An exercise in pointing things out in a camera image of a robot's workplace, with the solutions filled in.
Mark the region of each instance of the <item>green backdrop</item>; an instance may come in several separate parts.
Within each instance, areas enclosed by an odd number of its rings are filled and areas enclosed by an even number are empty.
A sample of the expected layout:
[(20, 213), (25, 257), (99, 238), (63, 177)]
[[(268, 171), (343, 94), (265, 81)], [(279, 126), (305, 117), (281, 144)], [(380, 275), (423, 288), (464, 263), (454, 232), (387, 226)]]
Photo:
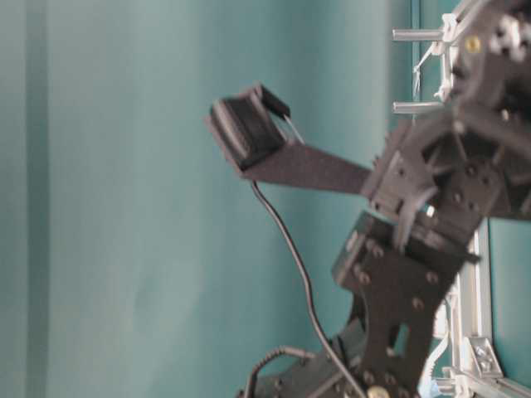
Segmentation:
[[(388, 40), (408, 3), (6, 0), (2, 393), (232, 396), (271, 348), (317, 348), (285, 243), (202, 118), (261, 80), (307, 142), (370, 164), (411, 86)], [(330, 267), (363, 202), (265, 191), (337, 332)]]

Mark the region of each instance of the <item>bolt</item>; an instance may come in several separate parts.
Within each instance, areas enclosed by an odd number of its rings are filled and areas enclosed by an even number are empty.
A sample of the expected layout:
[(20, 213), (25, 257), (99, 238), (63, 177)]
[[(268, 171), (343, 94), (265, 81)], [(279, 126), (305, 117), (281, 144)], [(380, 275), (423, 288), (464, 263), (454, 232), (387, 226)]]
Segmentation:
[(362, 272), (362, 265), (359, 263), (354, 264), (353, 267), (354, 276), (359, 278), (359, 274)]
[(397, 378), (393, 376), (391, 373), (386, 373), (385, 382), (387, 384), (390, 384), (391, 386), (394, 386), (395, 384), (397, 384)]
[(469, 166), (469, 167), (466, 168), (466, 174), (469, 177), (474, 177), (476, 173), (477, 173), (477, 171), (475, 170), (474, 166)]
[(369, 385), (374, 384), (374, 375), (370, 371), (365, 371), (363, 373), (363, 379)]
[(497, 37), (505, 36), (505, 28), (504, 27), (497, 27), (496, 28), (496, 36)]
[(475, 355), (477, 355), (478, 357), (486, 357), (487, 351), (483, 347), (476, 347)]
[(398, 388), (398, 396), (400, 398), (409, 398), (409, 391), (406, 390), (404, 387)]
[(463, 196), (459, 192), (454, 192), (454, 201), (456, 203), (461, 203), (463, 200)]
[(489, 361), (481, 361), (480, 362), (481, 370), (482, 371), (491, 371), (492, 370), (492, 363)]
[(367, 243), (365, 244), (365, 247), (367, 248), (367, 250), (372, 250), (374, 245), (376, 245), (376, 242), (374, 241), (374, 239), (367, 239)]
[(359, 273), (359, 283), (367, 286), (368, 284), (371, 284), (371, 277), (364, 271)]
[(465, 48), (470, 54), (481, 52), (481, 39), (476, 35), (468, 36), (465, 40)]
[(480, 207), (478, 206), (478, 204), (474, 203), (472, 201), (469, 201), (468, 208), (470, 209), (470, 211), (479, 211), (480, 210)]
[(428, 284), (438, 284), (439, 276), (435, 272), (429, 271), (426, 274), (426, 280), (428, 281)]
[(466, 126), (460, 120), (454, 121), (454, 131), (458, 134), (466, 133)]
[(418, 297), (414, 297), (412, 300), (413, 308), (416, 311), (422, 311), (424, 309), (424, 302)]
[(389, 392), (381, 386), (373, 386), (367, 391), (367, 398), (389, 398)]
[(378, 245), (374, 245), (373, 247), (373, 256), (376, 257), (377, 259), (380, 259), (382, 258), (384, 255), (383, 253), (383, 249), (382, 247), (378, 246)]

